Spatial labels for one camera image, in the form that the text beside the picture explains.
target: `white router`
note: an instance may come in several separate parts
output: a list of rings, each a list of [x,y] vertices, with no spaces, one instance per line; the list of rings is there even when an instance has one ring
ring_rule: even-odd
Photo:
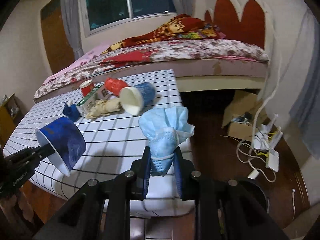
[[[281,128],[277,130],[277,133],[272,136],[271,141],[269,142],[268,133],[270,133],[273,124],[275,123],[278,115],[275,114],[273,119],[268,123],[268,125],[260,125],[258,132],[255,134],[253,140],[253,148],[257,150],[268,150],[269,157],[266,161],[266,167],[278,172],[279,171],[279,153],[274,150],[279,140],[281,139],[283,132]]]

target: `blue and white cup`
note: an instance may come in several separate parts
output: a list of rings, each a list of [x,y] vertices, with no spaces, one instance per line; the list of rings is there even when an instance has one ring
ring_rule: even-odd
[[[156,95],[156,88],[149,82],[122,88],[119,94],[122,108],[129,114],[138,115],[150,104]]]
[[[50,162],[69,177],[70,171],[86,150],[78,127],[69,118],[60,117],[35,132],[41,147],[50,143],[55,150],[55,153],[48,157]]]

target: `table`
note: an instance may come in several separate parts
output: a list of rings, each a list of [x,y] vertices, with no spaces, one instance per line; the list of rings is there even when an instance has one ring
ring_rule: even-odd
[[[143,112],[160,107],[181,106],[173,70],[162,70],[122,78],[128,85],[151,82],[156,87],[156,98]],[[26,147],[38,147],[35,128],[42,127],[47,118],[61,117],[63,102],[82,99],[74,90],[34,105],[12,133],[4,154],[13,154]],[[36,168],[30,181],[41,189],[63,199],[69,199],[89,179],[105,181],[129,170],[134,160],[140,159],[148,145],[139,125],[139,116],[119,111],[93,120],[80,118],[75,124],[84,136],[87,150],[66,177],[45,158]],[[185,159],[192,159],[189,139],[180,144]],[[194,201],[182,201],[177,193],[173,166],[164,177],[150,177],[147,198],[131,201],[131,215],[137,217],[177,216],[190,211]]]

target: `crumpled tan cloth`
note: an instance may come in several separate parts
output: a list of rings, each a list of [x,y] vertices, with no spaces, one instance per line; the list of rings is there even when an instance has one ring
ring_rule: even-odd
[[[86,119],[94,119],[99,116],[106,116],[112,112],[121,110],[119,98],[112,98],[109,100],[97,100],[96,106],[91,107],[90,113],[88,113]]]

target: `red cup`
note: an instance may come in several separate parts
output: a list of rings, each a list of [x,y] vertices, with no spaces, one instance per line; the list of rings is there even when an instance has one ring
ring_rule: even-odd
[[[91,92],[92,89],[94,89],[94,84],[92,82],[92,79],[89,79],[82,84],[80,84],[80,89],[82,91],[83,96],[85,97],[87,94]]]
[[[121,79],[107,78],[104,82],[104,86],[115,96],[119,96],[120,90],[122,88],[128,87],[128,84]]]

